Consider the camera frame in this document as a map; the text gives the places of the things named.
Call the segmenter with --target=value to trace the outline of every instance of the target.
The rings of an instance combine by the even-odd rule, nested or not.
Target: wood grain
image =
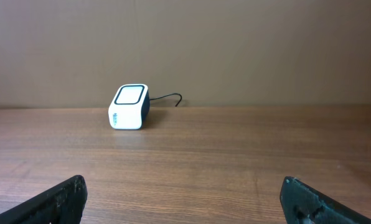
[[[75,175],[82,223],[285,223],[284,176],[371,218],[371,106],[0,110],[0,213]]]

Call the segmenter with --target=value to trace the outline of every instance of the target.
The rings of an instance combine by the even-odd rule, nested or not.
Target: wooden tabletop
[[[82,223],[285,223],[286,175],[371,218],[371,106],[0,110],[0,213],[75,174]]]

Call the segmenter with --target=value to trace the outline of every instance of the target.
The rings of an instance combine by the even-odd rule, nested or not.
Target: beige wall
[[[0,107],[371,103],[371,0],[0,0]]]

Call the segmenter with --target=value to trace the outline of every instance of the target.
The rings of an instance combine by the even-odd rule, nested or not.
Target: black cable
[[[175,105],[175,106],[177,106],[177,105],[181,102],[181,100],[183,99],[183,97],[181,96],[180,93],[171,93],[171,94],[164,95],[164,96],[160,96],[160,97],[157,97],[157,98],[150,98],[149,100],[150,100],[150,101],[151,101],[151,100],[158,100],[158,99],[162,99],[162,98],[165,98],[165,97],[167,97],[167,96],[173,96],[173,95],[180,96],[179,101],[178,101],[178,102],[176,103],[176,105]]]

